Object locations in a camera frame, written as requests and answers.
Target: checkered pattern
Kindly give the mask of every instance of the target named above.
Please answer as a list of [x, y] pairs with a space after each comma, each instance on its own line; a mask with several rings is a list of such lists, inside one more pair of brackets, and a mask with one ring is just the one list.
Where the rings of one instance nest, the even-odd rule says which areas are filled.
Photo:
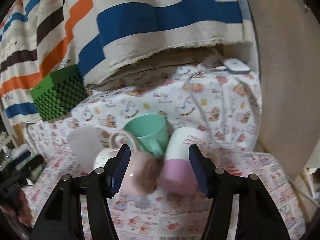
[[44, 92], [35, 99], [35, 105], [41, 119], [48, 121], [69, 113], [85, 98], [81, 77], [76, 75]]

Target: green mug handle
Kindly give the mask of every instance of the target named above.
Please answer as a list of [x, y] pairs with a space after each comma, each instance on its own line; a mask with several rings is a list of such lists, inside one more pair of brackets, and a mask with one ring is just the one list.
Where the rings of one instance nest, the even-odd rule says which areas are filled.
[[149, 145], [152, 149], [152, 154], [156, 159], [161, 159], [164, 155], [164, 152], [160, 146], [160, 144], [156, 140], [152, 140], [149, 142]]

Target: green basket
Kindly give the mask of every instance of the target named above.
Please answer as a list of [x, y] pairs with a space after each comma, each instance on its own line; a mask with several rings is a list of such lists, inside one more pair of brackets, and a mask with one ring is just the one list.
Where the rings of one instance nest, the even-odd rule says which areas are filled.
[[30, 93], [43, 121], [68, 114], [86, 98], [76, 65], [49, 73]]

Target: mug handle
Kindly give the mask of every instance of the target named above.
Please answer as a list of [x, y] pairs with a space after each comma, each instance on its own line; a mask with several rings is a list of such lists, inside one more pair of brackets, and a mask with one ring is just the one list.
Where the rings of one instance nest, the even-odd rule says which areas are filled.
[[152, 154], [156, 159], [160, 159], [163, 157], [164, 152], [157, 140], [150, 141], [149, 145], [152, 149]]
[[130, 132], [128, 131], [124, 131], [124, 130], [121, 130], [121, 131], [117, 131], [113, 134], [110, 135], [109, 137], [109, 145], [110, 145], [110, 149], [113, 150], [113, 149], [117, 149], [117, 145], [116, 145], [116, 142], [115, 142], [115, 138], [118, 134], [124, 134], [131, 142], [132, 144], [132, 147], [133, 147], [133, 151], [134, 152], [137, 152], [138, 149], [139, 149], [139, 143], [138, 143], [138, 140], [137, 138]]

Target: purple cup bottom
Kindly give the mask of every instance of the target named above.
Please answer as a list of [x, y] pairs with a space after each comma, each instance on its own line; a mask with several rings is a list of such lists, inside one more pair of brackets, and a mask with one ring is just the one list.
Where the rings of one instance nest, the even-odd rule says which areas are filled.
[[192, 195], [198, 191], [198, 183], [189, 160], [172, 159], [164, 162], [158, 185], [166, 191]]

